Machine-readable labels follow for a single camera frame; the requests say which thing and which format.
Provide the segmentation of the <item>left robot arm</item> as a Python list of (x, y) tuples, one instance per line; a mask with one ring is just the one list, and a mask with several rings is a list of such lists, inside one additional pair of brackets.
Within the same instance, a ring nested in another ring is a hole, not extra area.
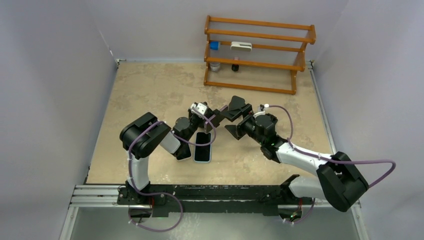
[(201, 150), (211, 149), (211, 131), (220, 125), (225, 118), (222, 113), (227, 110), (227, 105), (212, 110), (206, 102), (194, 102), (188, 116), (179, 117), (174, 127), (159, 121), (151, 112), (125, 126), (119, 139), (128, 155), (129, 176), (125, 187), (130, 199), (138, 205), (148, 201), (151, 192), (149, 156), (158, 146), (178, 161), (199, 157)]

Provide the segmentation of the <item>phone with purple clear case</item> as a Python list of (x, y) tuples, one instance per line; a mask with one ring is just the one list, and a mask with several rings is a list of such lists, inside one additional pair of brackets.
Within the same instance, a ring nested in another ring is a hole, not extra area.
[(222, 106), (221, 108), (219, 108), (219, 109), (217, 109), (219, 112), (222, 112), (222, 111), (227, 111), (228, 110), (228, 105), (224, 105), (224, 106)]

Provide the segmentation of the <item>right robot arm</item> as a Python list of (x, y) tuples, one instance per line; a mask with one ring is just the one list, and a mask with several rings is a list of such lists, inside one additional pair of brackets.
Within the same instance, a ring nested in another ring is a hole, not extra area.
[(369, 183), (347, 154), (341, 151), (324, 154), (291, 143), (277, 134), (278, 119), (265, 113), (265, 109), (266, 106), (261, 105), (262, 112), (254, 113), (251, 104), (234, 96), (222, 115), (230, 122), (243, 117), (238, 124), (225, 126), (237, 140), (247, 135), (260, 145), (267, 159), (314, 175), (313, 178), (296, 177), (283, 187), (280, 196), (284, 202), (292, 204), (299, 198), (316, 198), (346, 212), (369, 190)]

